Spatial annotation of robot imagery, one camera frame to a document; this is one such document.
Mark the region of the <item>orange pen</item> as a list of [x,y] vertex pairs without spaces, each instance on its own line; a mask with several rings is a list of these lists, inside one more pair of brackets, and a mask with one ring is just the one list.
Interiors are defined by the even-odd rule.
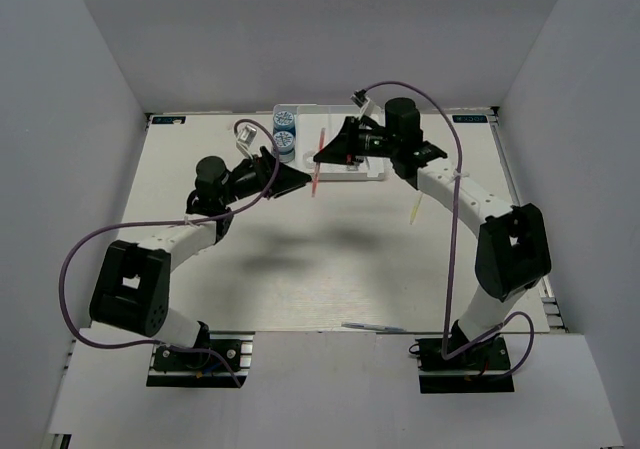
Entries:
[[[319,136],[319,143],[318,143],[318,153],[323,149],[324,147],[324,141],[325,141],[325,136],[326,136],[326,127],[323,127],[320,131],[320,136]],[[312,176],[312,189],[311,189],[311,197],[315,198],[316,197],[316,193],[317,193],[317,187],[318,187],[318,182],[319,182],[319,176],[320,176],[320,169],[321,168],[321,163],[320,162],[316,162],[314,163],[314,171],[313,171],[313,176]]]

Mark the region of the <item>clear tape roll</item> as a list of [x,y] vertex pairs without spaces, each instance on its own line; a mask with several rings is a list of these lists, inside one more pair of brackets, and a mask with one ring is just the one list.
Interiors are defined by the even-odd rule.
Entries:
[[314,161],[313,161],[313,156],[314,156],[314,152],[313,151],[308,151],[305,152],[302,156],[302,165],[306,168],[306,169],[312,169],[315,165]]

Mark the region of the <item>blue tape tub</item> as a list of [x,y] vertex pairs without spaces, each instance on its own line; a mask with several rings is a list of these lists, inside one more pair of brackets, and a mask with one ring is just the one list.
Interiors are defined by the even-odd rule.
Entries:
[[288,110],[278,110],[273,114],[273,133],[296,133],[295,115]]
[[289,163],[295,159],[295,134],[287,130],[273,132],[275,144],[272,147],[272,154],[281,163]]

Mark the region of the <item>yellow pen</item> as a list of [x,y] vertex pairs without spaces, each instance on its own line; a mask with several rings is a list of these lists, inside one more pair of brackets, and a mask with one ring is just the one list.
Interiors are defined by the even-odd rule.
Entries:
[[416,198],[416,200],[415,200],[415,202],[414,202],[414,204],[412,206],[411,213],[410,213],[410,219],[409,219],[409,224],[410,225],[413,225],[415,223],[415,220],[416,220],[417,215],[419,213],[419,208],[420,208],[420,205],[421,205],[421,202],[422,202],[422,199],[423,199],[423,195],[424,195],[423,193],[419,192],[418,196],[417,196],[417,198]]

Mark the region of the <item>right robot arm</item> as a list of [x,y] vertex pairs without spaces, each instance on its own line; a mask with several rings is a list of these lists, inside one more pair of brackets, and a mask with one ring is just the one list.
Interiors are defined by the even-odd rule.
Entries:
[[364,158],[386,158],[396,175],[452,214],[452,232],[464,224],[476,237],[478,288],[466,311],[444,323],[444,358],[472,368],[488,354],[486,340],[507,323],[522,294],[551,270],[544,218],[533,205],[516,206],[485,190],[423,137],[421,114],[409,98],[384,105],[384,121],[371,116],[373,102],[357,95],[360,112],[315,156],[319,164],[353,166]]

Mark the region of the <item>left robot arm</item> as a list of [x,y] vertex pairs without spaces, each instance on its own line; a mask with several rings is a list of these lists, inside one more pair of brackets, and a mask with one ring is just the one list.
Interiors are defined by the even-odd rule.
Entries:
[[170,307],[172,272],[223,240],[235,215],[232,203],[251,196],[278,198],[311,182],[309,174],[281,163],[264,147],[232,170],[217,156],[201,159],[187,198],[186,221],[170,224],[140,242],[110,244],[90,302],[90,317],[176,346],[177,356],[188,367],[202,367],[211,356],[208,327]]

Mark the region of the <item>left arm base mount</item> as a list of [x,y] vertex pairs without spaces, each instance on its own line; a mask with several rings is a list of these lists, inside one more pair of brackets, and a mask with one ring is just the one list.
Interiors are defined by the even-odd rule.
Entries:
[[210,334],[209,348],[224,358],[234,375],[215,356],[187,354],[167,345],[154,347],[146,379],[147,387],[157,388],[238,388],[249,374],[254,333]]

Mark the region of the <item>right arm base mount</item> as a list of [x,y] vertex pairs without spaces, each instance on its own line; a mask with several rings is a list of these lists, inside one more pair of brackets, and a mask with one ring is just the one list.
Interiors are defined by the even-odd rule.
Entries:
[[417,339],[408,349],[418,363],[420,393],[499,394],[515,391],[511,361],[503,337],[470,349],[462,355],[445,360],[441,355],[441,340]]

